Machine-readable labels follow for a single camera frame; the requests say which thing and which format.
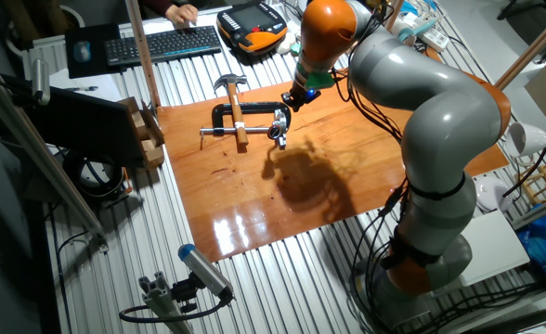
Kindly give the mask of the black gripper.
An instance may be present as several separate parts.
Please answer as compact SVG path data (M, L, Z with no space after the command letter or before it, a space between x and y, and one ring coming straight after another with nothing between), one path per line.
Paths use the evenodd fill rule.
M288 92L281 94L283 102L294 112L298 112L303 105L309 104L321 96L321 92L316 89L306 89L297 82L292 84Z

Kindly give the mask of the person's bare hand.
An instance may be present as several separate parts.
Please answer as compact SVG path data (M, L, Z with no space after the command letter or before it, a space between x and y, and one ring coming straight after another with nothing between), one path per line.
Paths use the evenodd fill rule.
M187 27L197 23L198 12L199 10L191 4L171 5L165 11L165 17L176 27Z

